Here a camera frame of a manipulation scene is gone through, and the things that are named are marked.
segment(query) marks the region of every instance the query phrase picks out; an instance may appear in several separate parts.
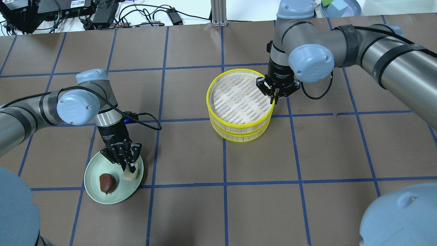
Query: green paper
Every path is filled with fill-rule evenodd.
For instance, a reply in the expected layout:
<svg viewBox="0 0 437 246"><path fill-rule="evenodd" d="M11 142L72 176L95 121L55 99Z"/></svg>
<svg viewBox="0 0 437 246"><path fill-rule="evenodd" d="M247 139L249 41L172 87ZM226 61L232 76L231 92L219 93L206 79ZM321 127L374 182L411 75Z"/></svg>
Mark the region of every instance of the green paper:
<svg viewBox="0 0 437 246"><path fill-rule="evenodd" d="M322 5L326 7L328 4L332 3L334 0L322 0Z"/></svg>

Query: white mesh surface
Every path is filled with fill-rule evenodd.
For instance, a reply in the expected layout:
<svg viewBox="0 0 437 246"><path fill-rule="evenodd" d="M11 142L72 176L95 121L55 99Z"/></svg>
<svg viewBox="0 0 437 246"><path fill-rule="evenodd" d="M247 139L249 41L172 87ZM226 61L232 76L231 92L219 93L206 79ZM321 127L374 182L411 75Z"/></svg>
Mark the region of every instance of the white mesh surface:
<svg viewBox="0 0 437 246"><path fill-rule="evenodd" d="M212 111L233 124L247 124L265 116L272 105L256 86L257 77L253 72L235 71L218 79L209 96Z"/></svg>

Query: metal post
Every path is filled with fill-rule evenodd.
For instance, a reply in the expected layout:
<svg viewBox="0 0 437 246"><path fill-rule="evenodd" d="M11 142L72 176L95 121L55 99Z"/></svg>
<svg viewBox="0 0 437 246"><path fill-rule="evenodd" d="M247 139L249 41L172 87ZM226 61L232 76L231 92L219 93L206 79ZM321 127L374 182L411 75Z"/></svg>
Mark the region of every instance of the metal post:
<svg viewBox="0 0 437 246"><path fill-rule="evenodd" d="M226 0L211 0L212 26L228 26L226 18Z"/></svg>

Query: tiled surface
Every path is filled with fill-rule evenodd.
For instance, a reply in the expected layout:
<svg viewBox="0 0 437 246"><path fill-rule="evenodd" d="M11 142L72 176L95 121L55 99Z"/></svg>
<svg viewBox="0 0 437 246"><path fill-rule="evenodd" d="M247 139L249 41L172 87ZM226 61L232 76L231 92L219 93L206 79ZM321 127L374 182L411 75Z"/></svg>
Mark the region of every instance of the tiled surface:
<svg viewBox="0 0 437 246"><path fill-rule="evenodd" d="M330 22L369 25L379 18ZM435 44L421 23L437 15L385 18L412 40ZM327 19L314 23L330 29ZM74 86L76 73L103 68L120 109L151 112L163 122L159 133L127 126L143 144L149 176L115 205L94 202L82 184L87 161L103 147L98 132L92 138L93 124L43 129L28 151L25 141L0 158L34 190L42 235L70 246L358 245L361 216L379 193L437 180L437 139L429 127L357 67L336 69L321 100L302 91L281 99L256 141L223 141L208 120L206 89L222 70L266 73L272 27L271 21L230 23L223 32L209 24L75 32L63 45L63 34L19 36L0 74L0 105L44 92L49 81L50 91ZM2 37L0 59L12 41ZM320 95L328 83L306 88Z"/></svg>

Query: yellow rim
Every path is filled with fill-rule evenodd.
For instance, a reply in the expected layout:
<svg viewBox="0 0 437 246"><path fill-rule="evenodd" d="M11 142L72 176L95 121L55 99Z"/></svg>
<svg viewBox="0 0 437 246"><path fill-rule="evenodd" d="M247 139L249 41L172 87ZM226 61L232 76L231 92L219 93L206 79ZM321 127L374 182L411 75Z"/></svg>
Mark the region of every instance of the yellow rim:
<svg viewBox="0 0 437 246"><path fill-rule="evenodd" d="M239 69L232 69L229 71L226 71L224 73L221 73L219 76L215 77L215 79L212 81L212 83L209 85L208 91L206 92L206 105L208 107L208 112L209 114L216 119L217 121L219 121L220 123L222 123L223 125L229 126L229 127L234 127L234 128L247 128L247 127L253 127L261 122L263 122L265 119L267 119L268 117L271 116L272 112L273 112L273 108L275 105L275 102L273 100L272 106L270 107L269 111L267 112L267 114L265 116L263 116L261 119L255 121L255 122L251 122L251 123L247 123L247 124L233 124L233 123L229 123L226 122L222 119L220 119L215 113L214 111L212 111L211 109L211 105L209 104L209 95L211 93L211 89L212 86L217 82L218 79L220 79L221 77L225 76L226 74L230 73L230 72L234 72L234 71L249 71L249 72L253 72L255 74L258 74L260 77L263 77L262 74L258 73L257 71L254 71L252 69L247 69L247 68L239 68Z"/></svg>
<svg viewBox="0 0 437 246"><path fill-rule="evenodd" d="M253 140L255 140L255 139L261 137L261 135L263 135L263 133L267 130L267 126L268 126L269 123L270 123L270 120L267 122L267 125L266 125L264 128L261 128L261 129L262 129L262 132L261 132L258 136L254 137L254 138L252 138L252 139L250 139L250 140L246 140L246 141L236 141L236 140L230 139L230 138L228 138L228 137L225 137L225 136L221 135L221 134L219 133L219 131L217 131L217 129L216 129L214 126L213 126L212 128L214 129L214 131L215 131L219 136L221 136L222 138L226 139L227 141L231 141L231 142L234 142L234 143L247 143L247 142L253 141Z"/></svg>
<svg viewBox="0 0 437 246"><path fill-rule="evenodd" d="M226 131L225 129L219 127L214 121L212 121L212 120L210 120L210 121L211 121L212 124L214 124L215 127L220 129L222 132L226 133L227 135L231 135L233 137L250 137L250 136L253 136L253 135L259 133L260 131L262 131L265 127L267 127L267 125L270 122L268 120L262 127L254 130L254 131L248 132L248 133L234 133L234 132Z"/></svg>

